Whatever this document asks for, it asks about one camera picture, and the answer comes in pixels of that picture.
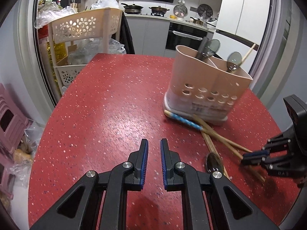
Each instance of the speckled tabletop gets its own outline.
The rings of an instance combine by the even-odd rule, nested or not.
[[[52,113],[35,157],[29,187],[30,226],[88,170],[111,170],[147,138],[145,186],[142,192],[128,192],[127,229],[183,229],[181,193],[163,189],[160,139],[167,138],[170,150],[197,170],[205,170],[208,149],[199,132],[163,114],[172,62],[163,57],[99,54],[80,73]],[[259,150],[266,139],[279,133],[250,90],[228,121],[214,129],[251,150]],[[228,149],[214,143],[232,182],[279,224],[298,195],[296,185],[272,177],[260,184],[239,167]]]

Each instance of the blue patterned chopstick handle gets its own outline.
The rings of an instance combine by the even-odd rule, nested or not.
[[[176,119],[176,120],[178,120],[179,122],[182,122],[182,123],[184,123],[184,124],[187,124],[188,126],[191,126],[191,127],[195,128],[195,129],[197,129],[197,130],[200,130],[200,131],[201,131],[201,130],[203,129],[201,126],[197,125],[196,123],[193,123],[193,122],[191,122],[190,120],[187,120],[187,119],[185,119],[185,118],[183,118],[183,117],[180,117],[180,116],[178,116],[177,114],[171,113],[171,112],[169,112],[169,111],[167,111],[167,110],[165,110],[164,113],[165,113],[165,115],[167,115],[168,117],[173,118],[173,119]]]

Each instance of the black cloth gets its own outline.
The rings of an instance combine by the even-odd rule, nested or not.
[[[124,12],[122,13],[122,22],[120,25],[119,42],[125,45],[127,54],[135,54],[133,42],[132,42],[132,36],[131,36],[127,18],[125,17]]]

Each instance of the spoon head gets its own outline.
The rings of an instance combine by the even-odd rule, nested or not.
[[[230,72],[236,71],[242,64],[242,55],[239,52],[233,52],[227,60],[227,68]]]
[[[204,49],[203,56],[208,58],[214,55],[219,50],[220,45],[220,41],[217,39],[209,41]]]
[[[223,161],[217,154],[213,152],[210,152],[207,155],[205,167],[207,173],[213,173],[214,171],[219,171],[222,174],[224,173]]]

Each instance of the pink utensil holder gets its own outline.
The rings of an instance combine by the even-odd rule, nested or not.
[[[196,114],[221,125],[253,79],[242,68],[228,73],[224,60],[210,57],[206,63],[200,61],[196,53],[186,46],[176,47],[164,109],[187,119]]]

